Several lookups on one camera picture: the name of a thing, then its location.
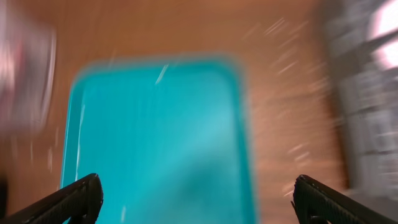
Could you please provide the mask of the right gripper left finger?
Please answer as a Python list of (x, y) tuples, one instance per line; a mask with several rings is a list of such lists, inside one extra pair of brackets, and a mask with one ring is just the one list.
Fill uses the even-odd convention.
[(54, 192), (32, 205), (7, 216), (9, 186), (1, 177), (1, 223), (79, 223), (94, 224), (103, 204), (103, 189), (98, 174), (84, 178)]

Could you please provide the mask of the small white plate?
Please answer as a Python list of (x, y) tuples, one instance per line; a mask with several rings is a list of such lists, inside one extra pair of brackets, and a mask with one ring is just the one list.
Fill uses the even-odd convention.
[(397, 68), (397, 0), (383, 1), (369, 20), (371, 56), (381, 70)]

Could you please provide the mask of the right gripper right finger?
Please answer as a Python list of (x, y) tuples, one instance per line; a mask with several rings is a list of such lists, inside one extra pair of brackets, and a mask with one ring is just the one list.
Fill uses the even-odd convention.
[(291, 203), (300, 224), (397, 224), (307, 175), (296, 178)]

